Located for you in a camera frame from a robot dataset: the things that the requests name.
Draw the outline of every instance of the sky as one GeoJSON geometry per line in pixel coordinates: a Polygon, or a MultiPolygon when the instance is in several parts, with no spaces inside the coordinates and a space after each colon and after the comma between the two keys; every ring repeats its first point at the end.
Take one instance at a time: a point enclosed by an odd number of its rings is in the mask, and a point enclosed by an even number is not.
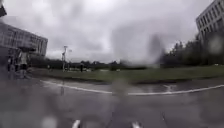
{"type": "Polygon", "coordinates": [[[160,52],[150,50],[194,38],[195,19],[212,1],[5,0],[4,21],[48,38],[49,58],[61,58],[68,46],[69,61],[151,63],[160,52]]]}

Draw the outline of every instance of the lane line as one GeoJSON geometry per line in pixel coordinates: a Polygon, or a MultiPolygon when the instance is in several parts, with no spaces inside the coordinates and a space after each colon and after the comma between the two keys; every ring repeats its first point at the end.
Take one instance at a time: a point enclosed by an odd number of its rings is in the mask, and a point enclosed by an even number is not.
{"type": "MultiPolygon", "coordinates": [[[[46,83],[46,84],[53,85],[53,86],[66,87],[66,88],[74,89],[74,90],[78,90],[78,91],[85,91],[85,92],[92,92],[92,93],[101,93],[101,94],[113,94],[113,92],[109,92],[109,91],[94,90],[94,89],[84,89],[84,88],[79,88],[79,87],[75,87],[75,86],[62,85],[62,84],[57,84],[57,83],[43,81],[43,80],[40,80],[40,81],[43,82],[43,83],[46,83]]],[[[185,93],[195,93],[195,92],[208,91],[208,90],[222,88],[222,87],[224,87],[224,85],[217,85],[217,86],[214,86],[214,87],[192,89],[192,90],[186,90],[186,91],[155,92],[155,93],[128,93],[127,95],[128,96],[175,95],[175,94],[185,94],[185,93]]]]}

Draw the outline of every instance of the asphalt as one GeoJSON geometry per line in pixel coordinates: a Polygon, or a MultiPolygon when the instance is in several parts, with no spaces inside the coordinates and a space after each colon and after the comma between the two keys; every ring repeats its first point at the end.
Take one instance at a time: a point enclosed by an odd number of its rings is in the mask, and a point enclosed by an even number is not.
{"type": "MultiPolygon", "coordinates": [[[[209,86],[222,83],[217,81],[210,80],[209,86]]],[[[105,85],[114,94],[87,92],[56,84],[38,79],[10,78],[1,71],[0,128],[41,128],[46,117],[57,120],[57,128],[72,128],[76,120],[82,124],[97,122],[97,128],[131,128],[133,122],[138,122],[143,128],[224,127],[222,87],[183,94],[127,96],[124,94],[127,86],[120,88],[121,83],[105,85]]],[[[79,83],[64,84],[82,86],[79,83]]],[[[187,84],[193,88],[193,83],[183,83],[187,84]]],[[[197,84],[195,86],[199,88],[203,81],[197,84]]]]}

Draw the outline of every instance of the pole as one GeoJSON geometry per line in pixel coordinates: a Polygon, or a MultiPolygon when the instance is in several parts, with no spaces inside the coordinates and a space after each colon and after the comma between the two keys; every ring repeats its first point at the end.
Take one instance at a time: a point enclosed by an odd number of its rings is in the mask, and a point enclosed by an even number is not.
{"type": "Polygon", "coordinates": [[[62,62],[63,62],[63,72],[65,71],[65,63],[66,63],[66,51],[68,46],[64,46],[64,52],[62,53],[62,62]]]}

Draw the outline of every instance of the white road marking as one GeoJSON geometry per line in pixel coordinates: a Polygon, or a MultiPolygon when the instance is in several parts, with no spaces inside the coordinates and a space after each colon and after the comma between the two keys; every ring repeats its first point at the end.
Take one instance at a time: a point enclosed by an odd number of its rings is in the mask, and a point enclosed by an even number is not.
{"type": "Polygon", "coordinates": [[[74,124],[72,125],[72,128],[79,128],[80,123],[81,123],[80,120],[76,120],[76,121],[74,122],[74,124]]]}
{"type": "Polygon", "coordinates": [[[132,128],[142,128],[142,127],[140,127],[138,122],[135,122],[135,123],[132,123],[132,128]]]}
{"type": "MultiPolygon", "coordinates": [[[[65,87],[65,88],[74,89],[74,90],[78,90],[78,91],[101,93],[101,94],[113,94],[113,92],[109,92],[109,91],[84,89],[84,88],[79,88],[79,87],[74,87],[74,86],[68,86],[68,85],[62,85],[62,84],[57,84],[57,83],[53,83],[53,82],[43,81],[43,80],[40,80],[40,81],[43,82],[43,83],[46,83],[46,84],[51,84],[51,85],[58,86],[58,87],[65,87]]],[[[217,85],[217,86],[214,86],[214,87],[192,89],[192,90],[186,90],[186,91],[155,92],[155,93],[128,93],[127,95],[128,96],[174,95],[174,94],[202,92],[202,91],[208,91],[208,90],[222,88],[222,87],[224,87],[224,85],[217,85]]]]}

